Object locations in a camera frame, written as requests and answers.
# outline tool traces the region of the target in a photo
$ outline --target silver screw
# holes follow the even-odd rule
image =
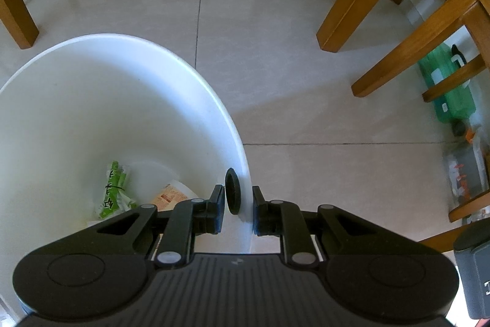
[[[164,253],[158,254],[156,259],[160,263],[171,265],[180,261],[182,259],[182,256],[180,256],[180,254],[176,253],[175,251],[165,251]]]
[[[311,265],[317,257],[310,253],[296,253],[291,257],[294,263],[298,265]]]

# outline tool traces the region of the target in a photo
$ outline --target teal object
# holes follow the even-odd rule
[[[447,78],[459,68],[459,64],[451,60],[451,48],[442,43],[423,59],[418,66],[427,87],[433,87]],[[459,85],[450,92],[433,101],[437,119],[445,124],[455,120],[467,120],[476,110],[471,90],[467,83]]]

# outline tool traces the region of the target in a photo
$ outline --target tiled floor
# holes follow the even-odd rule
[[[267,199],[307,210],[332,203],[413,239],[449,229],[442,151],[451,136],[423,103],[418,71],[364,99],[350,91],[412,26],[380,0],[339,53],[323,52],[315,33],[333,2],[26,0],[41,34],[21,51],[0,26],[0,84],[71,37],[141,36],[195,66],[215,89]]]

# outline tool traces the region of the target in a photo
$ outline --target tile grout line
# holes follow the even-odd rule
[[[198,70],[198,40],[199,40],[199,17],[201,15],[201,0],[199,0],[198,6],[198,23],[195,28],[195,53],[194,53],[194,69]]]
[[[452,144],[456,142],[243,143],[244,146],[370,146],[377,144]]]

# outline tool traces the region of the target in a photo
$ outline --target white plastic bucket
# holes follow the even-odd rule
[[[199,236],[195,250],[249,251],[247,159],[214,91],[152,42],[81,36],[33,58],[0,91],[0,294],[16,313],[16,263],[86,227],[112,160],[130,167],[127,191],[139,203],[172,179],[208,198],[234,168],[241,211],[226,210],[222,232]]]

